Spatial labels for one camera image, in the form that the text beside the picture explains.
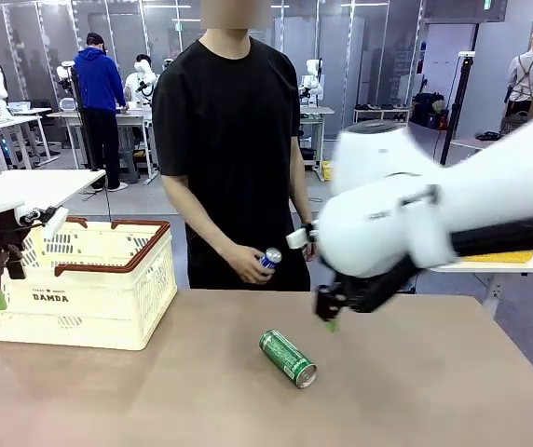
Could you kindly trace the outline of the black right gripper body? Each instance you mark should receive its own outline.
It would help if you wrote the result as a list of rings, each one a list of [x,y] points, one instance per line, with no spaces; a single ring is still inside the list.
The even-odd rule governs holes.
[[[375,302],[369,281],[361,278],[341,278],[316,290],[314,313],[324,322],[334,321],[344,308],[356,313],[372,313]]]

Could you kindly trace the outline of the green drink can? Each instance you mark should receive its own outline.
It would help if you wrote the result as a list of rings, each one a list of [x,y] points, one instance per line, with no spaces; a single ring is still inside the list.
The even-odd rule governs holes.
[[[271,329],[264,332],[259,347],[297,388],[307,388],[315,381],[317,366],[279,331]]]

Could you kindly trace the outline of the blue drink can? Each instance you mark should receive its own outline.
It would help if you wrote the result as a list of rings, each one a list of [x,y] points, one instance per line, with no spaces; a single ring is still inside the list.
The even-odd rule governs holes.
[[[275,271],[282,260],[281,252],[276,248],[267,248],[259,259],[259,264],[269,272]]]

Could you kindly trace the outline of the person's right forearm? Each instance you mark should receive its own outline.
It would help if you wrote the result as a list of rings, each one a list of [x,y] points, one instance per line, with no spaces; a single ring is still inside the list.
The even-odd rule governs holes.
[[[206,215],[186,218],[187,246],[192,253],[214,251],[229,261],[237,253],[237,245]]]

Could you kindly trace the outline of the person's left forearm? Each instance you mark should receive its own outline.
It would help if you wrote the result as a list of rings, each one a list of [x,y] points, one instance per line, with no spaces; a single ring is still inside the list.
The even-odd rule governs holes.
[[[310,207],[308,190],[305,185],[296,185],[292,188],[292,202],[300,217],[302,224],[312,222],[312,210]]]

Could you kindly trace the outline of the yellow plastic basket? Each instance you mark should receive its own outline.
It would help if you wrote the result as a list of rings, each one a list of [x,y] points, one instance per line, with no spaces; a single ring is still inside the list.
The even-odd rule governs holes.
[[[526,264],[533,258],[533,251],[513,251],[463,257],[462,262],[486,264]]]

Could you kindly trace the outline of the dark wicker basket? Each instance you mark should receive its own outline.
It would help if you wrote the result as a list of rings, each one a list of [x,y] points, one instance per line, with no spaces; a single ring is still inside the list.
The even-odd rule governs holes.
[[[499,134],[502,137],[507,136],[509,133],[518,130],[524,124],[529,121],[530,117],[528,112],[520,111],[508,116],[504,116],[500,122]]]

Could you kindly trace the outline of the person's right hand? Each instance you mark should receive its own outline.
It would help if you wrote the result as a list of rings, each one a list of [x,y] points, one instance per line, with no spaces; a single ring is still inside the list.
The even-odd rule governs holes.
[[[234,244],[226,253],[225,259],[239,277],[248,284],[266,284],[274,271],[261,264],[263,253],[257,249]]]

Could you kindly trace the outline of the white work table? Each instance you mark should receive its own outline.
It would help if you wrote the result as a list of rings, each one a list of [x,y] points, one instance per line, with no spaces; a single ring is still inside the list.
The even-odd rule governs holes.
[[[49,207],[57,209],[105,175],[103,169],[13,169],[0,172],[0,214],[15,220]]]

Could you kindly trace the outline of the white side table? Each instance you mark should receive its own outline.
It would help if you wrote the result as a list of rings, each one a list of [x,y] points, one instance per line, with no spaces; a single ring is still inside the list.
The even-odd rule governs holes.
[[[456,263],[432,268],[436,273],[468,273],[488,274],[489,283],[486,286],[485,298],[482,302],[485,310],[496,316],[504,292],[504,279],[508,275],[526,276],[533,274],[533,258],[526,264],[486,264],[462,262],[460,258]]]

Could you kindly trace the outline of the person in blue hoodie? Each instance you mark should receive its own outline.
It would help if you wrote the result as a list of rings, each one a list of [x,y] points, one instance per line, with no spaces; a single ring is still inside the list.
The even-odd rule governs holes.
[[[80,102],[88,123],[91,151],[96,166],[105,170],[105,177],[92,188],[109,192],[123,190],[119,180],[119,136],[117,108],[127,107],[121,77],[114,61],[107,56],[103,38],[94,32],[86,37],[86,46],[74,59]]]

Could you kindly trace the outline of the white shoe rack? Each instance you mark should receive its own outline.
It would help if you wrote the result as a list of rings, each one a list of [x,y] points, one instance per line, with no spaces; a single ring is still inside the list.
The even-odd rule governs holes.
[[[370,103],[357,104],[353,110],[353,124],[371,120],[393,121],[406,124],[409,121],[411,109],[393,104],[374,105]]]

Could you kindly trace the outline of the person in black t-shirt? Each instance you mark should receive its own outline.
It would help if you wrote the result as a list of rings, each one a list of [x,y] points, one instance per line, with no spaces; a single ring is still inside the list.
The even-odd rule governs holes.
[[[292,188],[306,185],[300,100],[289,58],[254,37],[273,0],[200,0],[203,35],[161,74],[152,100],[159,171],[183,217],[208,216],[235,244],[276,248],[266,284],[245,283],[228,262],[187,246],[191,288],[308,291],[308,263],[286,237],[299,218]]]

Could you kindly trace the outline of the black bags pile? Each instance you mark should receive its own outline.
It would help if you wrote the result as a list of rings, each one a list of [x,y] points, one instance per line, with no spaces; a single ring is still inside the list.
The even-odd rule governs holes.
[[[447,108],[444,95],[438,92],[421,92],[412,100],[410,121],[428,129],[438,129]]]

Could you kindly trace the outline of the black tripod white head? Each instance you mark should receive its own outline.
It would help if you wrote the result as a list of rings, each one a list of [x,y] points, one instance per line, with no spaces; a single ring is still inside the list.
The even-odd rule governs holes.
[[[462,103],[465,97],[466,88],[468,85],[474,56],[475,56],[475,52],[471,50],[461,51],[458,53],[458,57],[461,59],[462,63],[460,67],[460,77],[458,81],[457,93],[452,104],[451,113],[449,115],[448,126],[447,126],[445,139],[444,139],[444,146],[443,146],[443,150],[441,152],[441,157],[440,157],[440,164],[442,166],[446,164],[450,145],[455,135],[455,131],[458,127],[458,121],[459,121],[459,117],[461,113]]]

